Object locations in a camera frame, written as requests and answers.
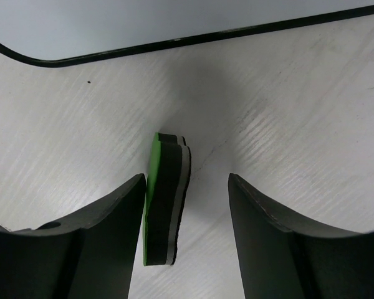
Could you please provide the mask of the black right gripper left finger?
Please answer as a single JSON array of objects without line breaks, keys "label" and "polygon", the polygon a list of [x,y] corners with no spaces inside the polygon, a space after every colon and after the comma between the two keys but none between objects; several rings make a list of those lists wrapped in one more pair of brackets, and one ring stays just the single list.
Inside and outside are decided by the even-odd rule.
[{"label": "black right gripper left finger", "polygon": [[127,298],[145,188],[137,174],[36,229],[0,225],[0,298]]}]

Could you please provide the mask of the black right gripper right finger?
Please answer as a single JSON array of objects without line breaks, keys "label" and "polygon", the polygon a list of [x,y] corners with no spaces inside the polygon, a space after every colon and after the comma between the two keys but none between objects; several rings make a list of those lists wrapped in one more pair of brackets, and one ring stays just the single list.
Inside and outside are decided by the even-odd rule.
[{"label": "black right gripper right finger", "polygon": [[374,298],[374,231],[315,221],[237,174],[228,192],[246,298]]}]

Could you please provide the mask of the green foam whiteboard eraser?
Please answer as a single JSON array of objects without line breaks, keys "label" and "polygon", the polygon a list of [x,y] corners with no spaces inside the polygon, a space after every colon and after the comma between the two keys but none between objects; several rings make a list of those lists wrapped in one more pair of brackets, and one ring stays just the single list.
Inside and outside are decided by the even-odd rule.
[{"label": "green foam whiteboard eraser", "polygon": [[144,266],[173,265],[191,176],[191,150],[182,136],[155,133],[143,216]]}]

